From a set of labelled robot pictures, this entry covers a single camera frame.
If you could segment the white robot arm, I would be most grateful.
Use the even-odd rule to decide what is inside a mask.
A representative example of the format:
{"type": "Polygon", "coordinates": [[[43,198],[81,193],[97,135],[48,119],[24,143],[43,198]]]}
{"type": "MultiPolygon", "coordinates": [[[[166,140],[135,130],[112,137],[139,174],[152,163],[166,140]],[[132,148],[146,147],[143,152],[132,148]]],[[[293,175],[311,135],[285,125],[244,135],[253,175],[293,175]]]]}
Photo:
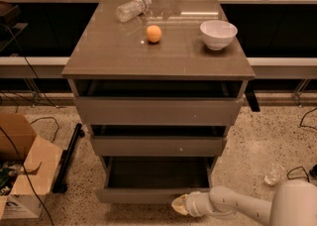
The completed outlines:
{"type": "Polygon", "coordinates": [[[317,186],[304,180],[282,183],[266,201],[214,186],[177,197],[171,207],[182,215],[230,218],[237,212],[264,226],[317,226],[317,186]]]}

